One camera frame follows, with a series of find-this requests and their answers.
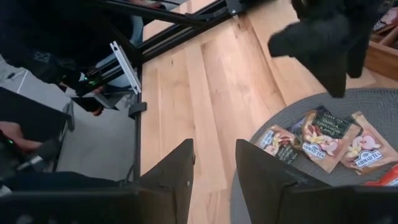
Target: packaging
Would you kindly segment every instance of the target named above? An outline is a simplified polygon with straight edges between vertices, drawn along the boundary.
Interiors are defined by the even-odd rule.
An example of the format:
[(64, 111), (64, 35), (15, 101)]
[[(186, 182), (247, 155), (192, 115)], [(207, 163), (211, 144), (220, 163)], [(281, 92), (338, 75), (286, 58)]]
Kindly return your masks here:
[(330, 173), (360, 127), (328, 113), (309, 111), (303, 125), (302, 151), (326, 172)]
[(398, 165), (395, 165), (388, 173), (380, 178), (379, 181), (369, 181), (365, 183), (366, 186), (386, 186), (398, 187)]
[(262, 134), (255, 145), (290, 164), (297, 157), (297, 151), (294, 148), (295, 141), (292, 133), (278, 125), (273, 125)]
[(367, 174), (380, 166), (398, 161), (398, 152), (378, 133), (361, 112), (352, 115), (355, 123), (362, 127), (341, 159), (344, 166)]
[[(316, 107), (314, 110), (323, 112), (323, 113), (327, 113), (327, 114), (331, 114), (330, 111), (323, 105)], [(297, 144), (299, 146), (301, 146), (303, 144), (303, 132), (302, 132), (303, 129), (302, 128), (303, 128), (304, 122), (305, 122), (305, 116), (303, 116), (297, 122), (295, 122), (294, 124), (292, 124), (291, 126), (286, 128), (286, 130), (288, 132), (295, 135), (295, 137), (297, 139)]]
[(398, 7), (389, 9), (373, 26), (373, 34), (381, 34), (398, 25)]

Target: tea packet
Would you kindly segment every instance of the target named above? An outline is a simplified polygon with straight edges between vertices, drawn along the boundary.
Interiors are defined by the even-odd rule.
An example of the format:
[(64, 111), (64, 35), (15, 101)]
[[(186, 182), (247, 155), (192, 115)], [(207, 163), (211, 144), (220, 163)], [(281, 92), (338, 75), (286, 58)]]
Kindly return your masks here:
[[(327, 114), (331, 114), (330, 111), (323, 105), (320, 105), (320, 106), (314, 108), (314, 110), (323, 112), (323, 113), (327, 113)], [(286, 130), (288, 132), (295, 135), (295, 137), (297, 138), (298, 146), (301, 146), (303, 144), (303, 132), (302, 132), (303, 129), (302, 129), (302, 127), (303, 127), (304, 121), (305, 121), (305, 116), (303, 116), (297, 122), (295, 122), (294, 124), (292, 124), (286, 128)]]
[(303, 152), (330, 173), (358, 135), (360, 127), (328, 113), (312, 110), (303, 125)]
[(341, 163), (356, 169), (360, 174), (367, 174), (380, 166), (398, 161), (398, 152), (379, 134), (361, 112), (351, 115), (362, 131), (354, 138)]
[(255, 143), (256, 146), (288, 164), (297, 157), (294, 144), (295, 136), (278, 125), (267, 129)]

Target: wooden floor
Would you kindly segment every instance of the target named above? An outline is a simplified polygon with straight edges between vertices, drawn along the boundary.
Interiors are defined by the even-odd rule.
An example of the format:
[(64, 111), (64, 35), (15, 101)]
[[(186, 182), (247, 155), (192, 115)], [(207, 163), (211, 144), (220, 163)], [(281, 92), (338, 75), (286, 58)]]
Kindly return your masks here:
[[(236, 139), (250, 139), (287, 105), (325, 91), (295, 59), (269, 55), (270, 35), (296, 20), (289, 2), (263, 4), (144, 65), (141, 172), (194, 139), (189, 223), (230, 223)], [(347, 83), (368, 86), (398, 83), (366, 69)]]

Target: black metal frame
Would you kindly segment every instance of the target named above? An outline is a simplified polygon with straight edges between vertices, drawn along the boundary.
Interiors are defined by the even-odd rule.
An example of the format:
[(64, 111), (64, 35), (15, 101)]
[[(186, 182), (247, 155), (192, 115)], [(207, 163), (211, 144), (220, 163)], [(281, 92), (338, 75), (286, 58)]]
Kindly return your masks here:
[[(188, 41), (194, 36), (211, 29), (219, 23), (231, 18), (233, 15), (245, 11), (253, 2), (246, 0), (216, 0), (194, 14), (180, 14), (161, 9), (152, 9), (122, 1), (114, 0), (86, 0), (83, 4), (93, 9), (87, 14), (85, 22), (94, 28), (99, 35), (110, 43), (116, 41), (122, 46), (133, 67), (138, 68), (138, 78), (142, 82), (142, 65), (145, 62), (159, 56), (160, 54)], [(103, 10), (117, 11), (121, 13), (142, 16), (149, 19), (157, 19), (172, 22), (174, 25), (159, 32), (157, 35), (144, 41), (137, 47), (129, 43), (118, 30), (102, 15)], [(106, 74), (106, 77), (95, 82), (94, 85), (87, 85), (86, 89), (78, 95), (85, 95), (98, 87), (107, 84), (111, 80), (121, 76), (121, 68), (113, 69), (112, 61), (98, 69), (99, 74)], [(141, 105), (141, 94), (136, 98), (136, 103)], [(141, 176), (141, 114), (134, 115), (136, 121), (135, 128), (135, 148), (134, 164), (132, 166), (134, 178)]]

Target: gray round rug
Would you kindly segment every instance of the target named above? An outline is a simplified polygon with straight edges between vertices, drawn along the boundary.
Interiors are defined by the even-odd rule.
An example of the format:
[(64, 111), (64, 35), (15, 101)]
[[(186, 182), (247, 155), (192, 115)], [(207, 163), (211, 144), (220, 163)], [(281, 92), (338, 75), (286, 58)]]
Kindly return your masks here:
[[(350, 89), (346, 91), (345, 97), (342, 99), (332, 98), (327, 93), (302, 99), (286, 107), (267, 121), (254, 134), (251, 142), (256, 142), (261, 133), (272, 125), (278, 124), (286, 128), (302, 118), (307, 111), (319, 105), (324, 105), (333, 115), (339, 118), (345, 118), (357, 111), (361, 111), (390, 145), (395, 150), (398, 150), (398, 90), (386, 88)], [(299, 154), (291, 165), (330, 185), (337, 186), (363, 184), (370, 180), (377, 180), (394, 164), (380, 167), (368, 175), (357, 175), (355, 171), (338, 164), (330, 174), (327, 174), (303, 154)], [(250, 223), (248, 210), (236, 173), (232, 185), (231, 222), (239, 224)]]

